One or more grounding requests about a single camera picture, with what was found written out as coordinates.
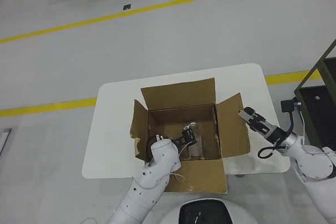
open cardboard box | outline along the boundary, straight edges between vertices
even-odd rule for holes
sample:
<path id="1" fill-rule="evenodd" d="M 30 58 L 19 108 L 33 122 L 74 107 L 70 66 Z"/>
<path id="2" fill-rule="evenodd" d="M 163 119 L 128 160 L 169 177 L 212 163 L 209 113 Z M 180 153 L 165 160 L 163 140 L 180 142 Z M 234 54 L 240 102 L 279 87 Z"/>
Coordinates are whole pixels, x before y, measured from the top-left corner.
<path id="1" fill-rule="evenodd" d="M 181 136 L 185 124 L 196 122 L 205 159 L 189 160 L 188 150 L 184 150 L 176 173 L 185 180 L 171 178 L 165 191 L 227 192 L 222 159 L 250 152 L 248 129 L 238 115 L 244 108 L 240 93 L 216 104 L 214 78 L 141 91 L 148 110 L 134 101 L 130 134 L 135 139 L 136 158 L 146 162 L 152 159 L 150 137 L 160 134 L 175 139 Z"/>

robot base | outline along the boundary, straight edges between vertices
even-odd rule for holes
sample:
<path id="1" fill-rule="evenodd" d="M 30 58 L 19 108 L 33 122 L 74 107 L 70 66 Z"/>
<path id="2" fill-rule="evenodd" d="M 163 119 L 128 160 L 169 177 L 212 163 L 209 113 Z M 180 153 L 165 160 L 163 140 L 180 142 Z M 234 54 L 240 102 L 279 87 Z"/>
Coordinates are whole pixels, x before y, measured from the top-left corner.
<path id="1" fill-rule="evenodd" d="M 160 224 L 258 224 L 242 206 L 221 198 L 198 198 L 184 202 L 170 211 Z"/>

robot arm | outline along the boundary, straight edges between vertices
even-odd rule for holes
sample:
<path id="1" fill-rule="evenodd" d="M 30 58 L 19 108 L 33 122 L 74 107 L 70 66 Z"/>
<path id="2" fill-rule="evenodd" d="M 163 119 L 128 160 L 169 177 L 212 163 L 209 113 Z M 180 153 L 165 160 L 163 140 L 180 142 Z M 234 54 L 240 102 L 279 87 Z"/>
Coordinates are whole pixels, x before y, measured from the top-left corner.
<path id="1" fill-rule="evenodd" d="M 261 156 L 267 149 L 290 157 L 296 175 L 305 185 L 316 208 L 327 222 L 336 223 L 336 154 L 328 147 L 304 146 L 300 136 L 268 123 L 252 108 L 239 111 L 239 115 L 250 129 L 273 144 L 272 147 L 262 148 L 259 158 L 271 157 L 272 152 L 268 156 Z"/>
<path id="2" fill-rule="evenodd" d="M 177 147 L 157 136 L 151 146 L 153 159 L 133 179 L 127 194 L 114 211 L 109 224 L 139 224 L 162 196 L 172 172 L 181 166 Z"/>

white cable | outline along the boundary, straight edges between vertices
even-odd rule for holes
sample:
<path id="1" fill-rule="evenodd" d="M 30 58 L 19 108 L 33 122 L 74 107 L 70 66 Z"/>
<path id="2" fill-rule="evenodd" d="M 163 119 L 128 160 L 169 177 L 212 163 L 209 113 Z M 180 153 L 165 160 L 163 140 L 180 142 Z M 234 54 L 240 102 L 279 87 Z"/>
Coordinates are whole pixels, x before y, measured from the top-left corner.
<path id="1" fill-rule="evenodd" d="M 189 145 L 189 144 L 191 144 L 192 142 L 188 142 L 187 144 L 185 144 L 185 146 L 180 150 L 180 152 L 179 152 L 179 156 L 180 156 L 180 154 L 183 152 L 183 150 Z"/>
<path id="2" fill-rule="evenodd" d="M 302 149 L 307 153 L 307 154 L 310 154 L 310 155 L 322 155 L 322 154 L 329 154 L 329 153 L 334 153 L 336 154 L 336 151 L 332 151 L 332 152 L 316 152 L 316 153 L 313 153 L 313 152 L 307 152 L 305 149 L 304 149 L 304 145 L 305 145 L 305 120 L 304 120 L 304 117 L 302 116 L 302 112 L 300 111 L 300 115 L 301 115 L 301 120 L 302 120 L 302 128 L 303 128 L 303 134 L 302 134 Z"/>
<path id="3" fill-rule="evenodd" d="M 175 172 L 174 172 L 174 173 L 171 173 L 171 175 L 174 175 L 175 179 L 176 179 L 177 181 L 179 181 L 179 182 L 183 182 L 183 181 L 185 180 L 185 177 L 184 177 L 183 175 L 176 174 Z"/>

